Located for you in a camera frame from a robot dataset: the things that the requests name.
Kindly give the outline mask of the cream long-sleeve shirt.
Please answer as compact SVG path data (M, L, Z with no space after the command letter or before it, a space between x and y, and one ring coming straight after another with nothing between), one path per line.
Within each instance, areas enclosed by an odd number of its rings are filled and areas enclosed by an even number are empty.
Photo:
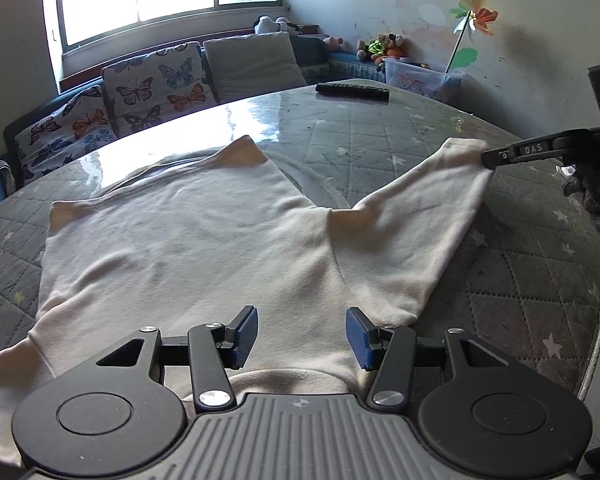
M477 139L445 140L348 209L314 205L249 138L82 202L57 202L28 336L0 351L0 463L32 391L152 325L176 336L251 304L259 335L237 393L362 393L347 308L414 323L491 180Z

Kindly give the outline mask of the grey quilted star tablecloth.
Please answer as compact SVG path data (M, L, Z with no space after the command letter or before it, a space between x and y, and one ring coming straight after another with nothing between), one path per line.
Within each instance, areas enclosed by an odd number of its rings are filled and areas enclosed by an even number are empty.
M331 99L312 88L257 96L127 136L0 203L0 351L28 336L38 312L50 208L94 200L163 171L200 162L249 138L314 205L348 209L434 154L445 140L488 148L512 136L482 120L392 90L388 103ZM441 339L471 333L586 397L600 353L600 242L580 200L565 196L554 160L490 171L471 225L408 325ZM0 479L487 479L441 463L415 416L370 410L362 393L237 393L231 410L197 414L190 373L168 366L164 385L188 425L174 448L117 477L58 477L0 463Z

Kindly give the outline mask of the clear plastic storage box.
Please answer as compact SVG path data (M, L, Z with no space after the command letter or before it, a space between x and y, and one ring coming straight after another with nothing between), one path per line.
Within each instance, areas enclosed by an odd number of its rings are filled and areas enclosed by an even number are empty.
M437 72L394 58L385 60L387 84L452 106L460 100L464 76L465 73L459 70Z

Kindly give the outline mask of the colourful paper pinwheel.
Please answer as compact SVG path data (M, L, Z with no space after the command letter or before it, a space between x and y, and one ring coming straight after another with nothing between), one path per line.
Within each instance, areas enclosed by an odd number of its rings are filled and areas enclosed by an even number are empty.
M498 11L490 10L486 6L486 0L457 0L457 5L449 10L449 14L457 20L453 29L456 39L445 66L445 73L452 70L460 45L465 37L471 40L476 32L492 36L493 32L490 25L498 19Z

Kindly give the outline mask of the black remote control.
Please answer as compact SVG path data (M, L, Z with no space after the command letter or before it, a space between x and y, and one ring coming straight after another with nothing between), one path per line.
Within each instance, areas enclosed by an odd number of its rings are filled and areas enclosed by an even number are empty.
M320 82L315 85L315 91L321 96L346 98L388 103L390 91L384 88L364 86L364 84L344 84L343 82Z

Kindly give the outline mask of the plush toy pile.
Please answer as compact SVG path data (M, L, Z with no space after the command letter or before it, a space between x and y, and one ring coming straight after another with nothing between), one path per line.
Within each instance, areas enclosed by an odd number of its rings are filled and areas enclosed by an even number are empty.
M370 61L378 67L385 58L406 58L407 40L400 34L383 32L370 42L358 40L356 58L360 62Z

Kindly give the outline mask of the pink plush toy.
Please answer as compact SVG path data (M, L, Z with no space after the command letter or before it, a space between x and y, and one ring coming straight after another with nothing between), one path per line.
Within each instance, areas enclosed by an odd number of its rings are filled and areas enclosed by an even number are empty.
M343 46L341 37L328 36L323 39L323 42L328 52L340 52Z

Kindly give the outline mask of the dark blue sofa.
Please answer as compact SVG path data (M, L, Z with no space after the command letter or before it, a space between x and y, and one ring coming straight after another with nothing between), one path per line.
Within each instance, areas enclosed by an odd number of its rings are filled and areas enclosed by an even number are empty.
M337 38L268 32L197 41L131 56L61 93L4 130L0 202L114 141L218 104L383 72Z

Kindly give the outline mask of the grey blanket on sofa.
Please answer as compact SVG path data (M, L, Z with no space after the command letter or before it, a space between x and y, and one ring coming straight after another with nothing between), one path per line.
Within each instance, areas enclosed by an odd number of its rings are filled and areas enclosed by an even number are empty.
M0 159L0 178L6 196L16 192L16 180L12 175L12 170L7 162Z

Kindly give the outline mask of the left butterfly cushion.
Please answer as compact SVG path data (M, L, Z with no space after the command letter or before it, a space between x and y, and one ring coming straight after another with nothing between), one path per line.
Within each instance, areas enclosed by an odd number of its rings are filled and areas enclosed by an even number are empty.
M93 84L15 136L23 184L38 180L115 140L104 89L101 84Z

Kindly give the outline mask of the butterfly cushion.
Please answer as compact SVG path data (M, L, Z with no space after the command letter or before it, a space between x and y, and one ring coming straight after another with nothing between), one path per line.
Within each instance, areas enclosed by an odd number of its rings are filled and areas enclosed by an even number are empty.
M133 56L102 69L119 136L129 136L216 105L198 42Z
M23 184L38 180L115 140L104 89L101 84L93 84L15 136Z

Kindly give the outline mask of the white plush toy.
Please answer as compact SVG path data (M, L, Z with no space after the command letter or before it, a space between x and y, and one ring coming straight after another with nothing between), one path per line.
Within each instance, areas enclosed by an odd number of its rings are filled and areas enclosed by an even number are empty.
M288 20L288 18L276 18L273 20L267 15L261 15L253 23L253 31L260 34L272 34L273 32L286 32L289 36L300 35L300 26Z

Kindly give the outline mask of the plain beige cushion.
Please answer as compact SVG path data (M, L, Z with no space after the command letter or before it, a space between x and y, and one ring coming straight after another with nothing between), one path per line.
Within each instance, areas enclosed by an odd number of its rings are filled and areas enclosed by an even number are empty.
M286 32L205 41L204 54L222 103L306 85Z

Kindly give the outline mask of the middle butterfly cushion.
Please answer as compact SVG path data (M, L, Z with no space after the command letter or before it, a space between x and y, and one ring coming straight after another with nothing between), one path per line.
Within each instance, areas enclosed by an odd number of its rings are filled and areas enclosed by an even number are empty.
M119 136L129 136L216 105L198 42L133 56L102 69Z

